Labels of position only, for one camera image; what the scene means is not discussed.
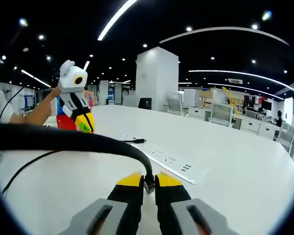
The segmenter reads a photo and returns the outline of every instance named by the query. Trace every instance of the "white table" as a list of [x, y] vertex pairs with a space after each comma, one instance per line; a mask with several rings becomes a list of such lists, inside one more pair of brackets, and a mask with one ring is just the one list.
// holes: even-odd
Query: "white table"
[[[196, 184], [183, 181], [190, 196], [226, 216], [240, 234], [267, 234], [293, 200], [294, 163], [279, 143], [197, 119], [131, 107], [96, 106], [93, 114], [99, 134], [145, 138], [191, 162]], [[0, 159], [0, 187], [42, 153], [5, 152]], [[154, 174], [162, 169], [152, 165]], [[99, 197], [106, 198], [117, 180], [137, 170], [144, 171], [142, 164], [127, 157], [56, 153], [26, 168], [12, 183], [7, 201], [32, 234], [57, 234], [74, 214]], [[145, 194], [142, 214], [137, 234], [161, 234], [154, 194]]]

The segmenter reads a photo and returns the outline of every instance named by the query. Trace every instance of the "black ceiling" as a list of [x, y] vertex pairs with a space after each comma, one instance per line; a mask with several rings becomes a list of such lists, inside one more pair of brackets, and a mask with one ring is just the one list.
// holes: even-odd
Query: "black ceiling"
[[[98, 41], [104, 26], [126, 1], [0, 3], [0, 58], [7, 57], [4, 64], [0, 64], [0, 81], [46, 88], [21, 73], [23, 69], [55, 86], [51, 77], [70, 59], [82, 68], [87, 60], [91, 61], [87, 69], [89, 84], [99, 79], [117, 81], [117, 78], [135, 83], [137, 55], [160, 46], [179, 56], [179, 82], [192, 82], [192, 87], [229, 84], [225, 79], [239, 78], [245, 87], [270, 94], [284, 88], [253, 76], [189, 70], [240, 71], [287, 85], [294, 82], [292, 1], [138, 0], [106, 37]], [[272, 12], [272, 18], [262, 21], [266, 10]], [[27, 19], [28, 27], [19, 26], [21, 17]], [[285, 40], [289, 46], [268, 36], [237, 30], [201, 32], [159, 44], [161, 40], [186, 32], [187, 26], [196, 30], [221, 26], [250, 28], [252, 24]], [[46, 39], [39, 41], [40, 34]], [[148, 44], [147, 48], [143, 48], [144, 43]], [[294, 92], [282, 96], [294, 96]]]

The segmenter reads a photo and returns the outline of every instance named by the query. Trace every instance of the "person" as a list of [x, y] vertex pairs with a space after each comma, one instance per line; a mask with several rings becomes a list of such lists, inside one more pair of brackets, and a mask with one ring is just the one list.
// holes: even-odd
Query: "person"
[[258, 113], [256, 115], [256, 119], [260, 121], [264, 121], [264, 115], [263, 115], [264, 110], [262, 108], [258, 109]]
[[282, 126], [282, 112], [278, 111], [278, 121], [276, 122], [276, 125], [281, 127]]
[[[50, 102], [57, 96], [60, 95], [59, 87], [54, 88], [46, 98], [40, 102], [40, 104], [33, 109], [26, 117], [21, 117], [13, 112], [12, 105], [7, 104], [4, 93], [0, 89], [0, 123], [27, 123], [33, 125], [43, 125], [48, 117], [51, 115]], [[93, 97], [94, 94], [90, 91], [84, 92], [87, 101], [89, 102], [90, 95]]]

